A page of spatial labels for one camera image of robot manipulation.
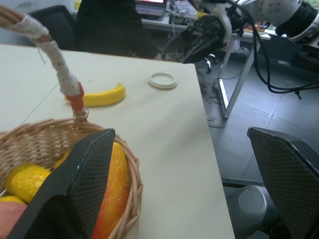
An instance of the floor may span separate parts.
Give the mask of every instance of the floor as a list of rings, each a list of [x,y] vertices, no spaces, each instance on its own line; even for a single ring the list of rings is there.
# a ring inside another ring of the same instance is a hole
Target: floor
[[[243,65],[229,62],[227,67],[228,71],[224,78],[233,78],[241,72]],[[319,89],[302,92],[301,101],[294,93],[273,94],[252,69],[229,119],[226,120],[222,116],[217,95],[211,88],[218,76],[220,64],[213,65],[211,73],[207,73],[204,61],[196,64],[196,69],[221,176],[262,181],[247,137],[247,129],[250,126],[297,136],[319,152]],[[273,85],[282,87],[295,87],[305,83],[301,79],[277,73],[272,73],[271,77]],[[237,79],[238,77],[224,81],[228,98],[235,88]],[[224,188],[226,196],[233,190]],[[262,233],[249,237],[249,239],[263,238],[268,237]]]

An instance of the white table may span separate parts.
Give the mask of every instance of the white table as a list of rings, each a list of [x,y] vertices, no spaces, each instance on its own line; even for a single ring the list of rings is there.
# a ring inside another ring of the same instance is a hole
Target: white table
[[[59,87],[54,87],[57,79],[46,57],[44,65],[31,47],[0,45],[0,52],[2,130],[72,116]],[[141,160],[144,191],[138,238],[234,239],[195,67],[63,54],[87,92],[104,91],[118,82],[126,87],[122,102],[90,108],[89,120],[115,128]],[[151,87],[147,80],[154,72],[174,74],[178,86],[168,91]]]
[[[262,40],[270,40],[271,39],[271,36],[268,34],[261,34],[260,37]],[[230,54],[233,51],[235,40],[244,41],[244,42],[253,42],[253,33],[245,31],[243,34],[243,37],[239,37],[238,35],[235,35],[235,34],[232,35],[231,40],[230,40],[229,45],[228,45],[228,49],[227,49],[225,58],[224,58],[224,62],[223,62],[221,69],[220,69],[219,90],[220,90],[220,93],[222,95],[224,117],[225,118],[229,118],[230,113],[234,108],[234,105],[237,101],[239,93],[240,93],[240,91],[245,83],[245,80],[246,80],[248,73],[251,69],[251,66],[254,62],[254,52],[255,51],[254,51],[254,48],[252,47],[250,50],[250,53],[247,57],[247,60],[245,62],[242,73],[240,74],[240,77],[237,81],[234,92],[231,95],[230,100],[228,101],[226,89],[225,89],[224,83],[223,83],[223,76],[227,72],[227,63],[228,63]],[[257,42],[257,52],[258,52],[259,48],[260,48],[260,44],[259,44],[259,42]]]

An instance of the person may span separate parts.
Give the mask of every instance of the person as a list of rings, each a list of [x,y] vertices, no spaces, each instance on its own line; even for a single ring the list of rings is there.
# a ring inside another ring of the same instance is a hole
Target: person
[[[82,0],[75,39],[80,51],[161,60],[135,0]]]

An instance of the black cable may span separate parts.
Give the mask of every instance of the black cable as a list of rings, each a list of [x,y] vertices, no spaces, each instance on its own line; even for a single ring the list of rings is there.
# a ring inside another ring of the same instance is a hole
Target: black cable
[[[248,22],[249,24],[251,25],[252,29],[253,29],[253,46],[254,46],[254,65],[255,65],[255,69],[256,69],[256,73],[258,75],[258,77],[261,79],[261,81],[267,85],[268,87],[268,90],[272,93],[275,93],[275,94],[285,94],[285,93],[291,93],[291,92],[295,92],[296,95],[299,95],[299,92],[300,91],[304,91],[304,90],[311,90],[311,89],[317,89],[319,88],[319,86],[313,86],[313,87],[308,87],[308,86],[311,86],[313,84],[318,84],[319,83],[319,80],[315,80],[313,82],[310,82],[308,84],[305,84],[303,86],[300,86],[300,87],[295,87],[295,88],[282,88],[282,87],[276,87],[276,86],[273,86],[271,85],[270,83],[270,64],[269,64],[269,57],[268,57],[268,54],[266,52],[266,49],[265,49],[265,46],[264,46],[264,43],[255,27],[255,22],[253,21],[252,17],[251,17],[251,14],[249,13],[248,10],[244,9],[242,6],[238,5],[236,2],[233,2],[232,0],[225,0],[227,3],[239,8],[243,13],[245,13],[247,19],[248,19]],[[267,80],[265,80],[263,78],[263,76],[261,75],[260,73],[260,70],[259,70],[259,63],[258,63],[258,55],[257,55],[257,41],[259,42],[260,44],[260,47],[264,53],[264,56],[265,56],[265,60],[266,60],[266,70],[267,70]]]

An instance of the yellow lemon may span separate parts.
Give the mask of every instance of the yellow lemon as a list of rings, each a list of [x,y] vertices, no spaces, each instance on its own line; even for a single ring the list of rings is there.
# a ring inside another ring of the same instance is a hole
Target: yellow lemon
[[[58,166],[60,166],[61,163],[64,162],[64,160],[68,157],[69,153],[71,150],[67,151],[62,158],[60,158],[58,161],[56,161],[55,165],[54,165],[54,169],[56,169]]]
[[[22,164],[11,171],[5,180],[5,188],[25,202],[31,202],[50,171],[35,164]]]
[[[0,202],[16,202],[16,203],[24,203],[19,197],[17,196],[3,196],[0,197]]]

